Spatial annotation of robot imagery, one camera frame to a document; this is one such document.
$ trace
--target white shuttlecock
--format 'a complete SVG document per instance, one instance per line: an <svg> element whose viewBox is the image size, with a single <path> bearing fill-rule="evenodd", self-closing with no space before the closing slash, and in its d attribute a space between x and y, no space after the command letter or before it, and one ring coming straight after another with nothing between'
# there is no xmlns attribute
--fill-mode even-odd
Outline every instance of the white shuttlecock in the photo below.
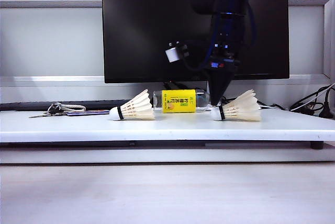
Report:
<svg viewBox="0 0 335 224"><path fill-rule="evenodd" d="M142 119L154 120L152 105L150 103L148 90L135 96L132 100L126 102L124 105L114 107L109 112L110 119Z"/></svg>
<svg viewBox="0 0 335 224"><path fill-rule="evenodd" d="M261 107L257 104L255 95L252 89L246 91L226 105L213 107L210 115L213 120L261 121Z"/></svg>

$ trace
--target keychain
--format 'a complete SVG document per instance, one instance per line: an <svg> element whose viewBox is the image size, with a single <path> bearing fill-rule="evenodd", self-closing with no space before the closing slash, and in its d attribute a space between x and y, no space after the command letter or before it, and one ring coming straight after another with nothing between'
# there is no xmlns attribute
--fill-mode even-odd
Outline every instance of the keychain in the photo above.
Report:
<svg viewBox="0 0 335 224"><path fill-rule="evenodd" d="M63 105L61 103L53 103L43 115L32 116L29 118L41 118L50 116L64 116L69 111L86 111L86 107L82 105Z"/></svg>

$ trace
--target keyboard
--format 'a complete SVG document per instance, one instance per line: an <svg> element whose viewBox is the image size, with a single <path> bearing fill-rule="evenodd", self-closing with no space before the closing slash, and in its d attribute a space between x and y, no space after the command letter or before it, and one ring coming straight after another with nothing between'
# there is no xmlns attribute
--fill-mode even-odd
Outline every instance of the keyboard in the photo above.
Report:
<svg viewBox="0 0 335 224"><path fill-rule="evenodd" d="M128 102L129 99L117 100L87 100L87 101L53 101L53 102L18 102L0 104L0 111L5 110L43 110L46 111L52 103L59 102L65 105L83 105L86 110L110 110L113 107L121 106Z"/></svg>

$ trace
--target computer monitor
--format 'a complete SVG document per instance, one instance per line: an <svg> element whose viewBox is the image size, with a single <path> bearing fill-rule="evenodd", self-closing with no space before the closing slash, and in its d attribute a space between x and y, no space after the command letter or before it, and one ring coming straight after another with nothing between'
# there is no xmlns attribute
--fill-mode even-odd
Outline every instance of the computer monitor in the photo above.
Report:
<svg viewBox="0 0 335 224"><path fill-rule="evenodd" d="M245 46L235 79L289 77L288 0L249 0L257 38ZM169 42L207 40L210 15L192 10L189 0L103 0L104 69L106 83L205 81L201 72L186 69L183 61L169 63ZM245 19L245 43L251 26ZM206 54L195 49L193 55Z"/></svg>

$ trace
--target camera mounted on robot arm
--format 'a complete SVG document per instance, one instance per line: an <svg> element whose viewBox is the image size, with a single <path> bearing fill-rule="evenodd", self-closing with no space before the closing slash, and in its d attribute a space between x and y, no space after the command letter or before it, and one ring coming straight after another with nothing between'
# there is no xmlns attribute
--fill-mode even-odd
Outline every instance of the camera mounted on robot arm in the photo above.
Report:
<svg viewBox="0 0 335 224"><path fill-rule="evenodd" d="M203 71L208 78L210 100L217 105L240 64L238 54L244 45L245 17L249 14L253 37L255 25L248 0L190 0L192 9L198 14L211 15L210 37L206 43L207 53L198 63L190 66L187 44L169 44L166 55L170 62L182 59L191 71Z"/></svg>

